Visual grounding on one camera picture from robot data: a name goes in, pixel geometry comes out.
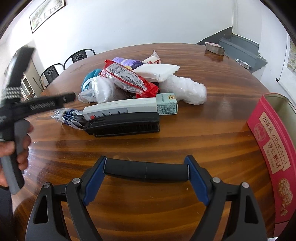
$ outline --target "red tin box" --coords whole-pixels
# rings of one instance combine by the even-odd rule
[[[278,237],[296,209],[296,110],[277,93],[263,95],[247,121],[264,156],[274,190]]]

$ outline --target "metal chair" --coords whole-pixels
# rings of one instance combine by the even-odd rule
[[[39,82],[40,82],[41,86],[43,87],[43,90],[45,90],[45,87],[43,85],[43,81],[41,81],[41,77],[42,77],[43,74],[44,74],[44,76],[45,76],[45,78],[46,78],[46,80],[47,80],[47,82],[49,84],[51,82],[53,82],[56,77],[59,76],[59,73],[57,72],[57,70],[55,68],[55,65],[61,65],[61,66],[63,66],[62,64],[54,64],[54,65],[48,67],[46,70],[44,70],[43,73],[40,75]]]
[[[79,60],[82,60],[84,58],[87,58],[87,55],[86,55],[86,50],[89,50],[89,51],[92,51],[94,55],[96,55],[95,51],[92,50],[92,49],[83,49],[83,50],[80,50],[74,54],[72,54],[69,58],[67,58],[67,60],[65,61],[64,63],[64,70],[66,69],[66,63],[67,61],[71,58],[72,59],[72,62],[75,63]]]

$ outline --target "white package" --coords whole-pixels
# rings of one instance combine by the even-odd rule
[[[164,82],[173,73],[178,71],[180,66],[173,64],[143,64],[133,71],[149,82]]]
[[[207,100],[207,88],[190,78],[171,75],[159,84],[160,93],[175,93],[177,101],[188,104],[203,104]]]
[[[155,50],[153,50],[153,54],[142,61],[143,64],[160,64],[160,57],[157,55],[157,53],[155,52]]]
[[[93,77],[89,86],[91,86],[91,89],[84,90],[79,93],[79,101],[83,103],[105,103],[109,101],[126,99],[127,97],[126,93],[118,88],[114,82],[100,75]]]

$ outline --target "purple package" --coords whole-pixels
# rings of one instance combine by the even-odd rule
[[[143,65],[143,63],[141,61],[133,60],[133,59],[124,59],[124,58],[120,58],[120,57],[116,57],[116,58],[112,59],[112,61],[114,61],[118,64],[121,64],[123,66],[125,66],[125,65],[130,66],[132,70]]]

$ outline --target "person's hand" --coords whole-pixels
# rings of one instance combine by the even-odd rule
[[[28,133],[33,131],[33,126],[30,124]],[[27,134],[23,141],[24,150],[17,156],[17,162],[19,169],[25,170],[28,167],[28,155],[29,155],[29,145],[31,144],[31,138]],[[15,151],[15,143],[13,141],[10,142],[0,142],[0,157],[9,156]],[[3,187],[8,187],[6,178],[4,176],[4,171],[2,166],[0,165],[0,185]]]

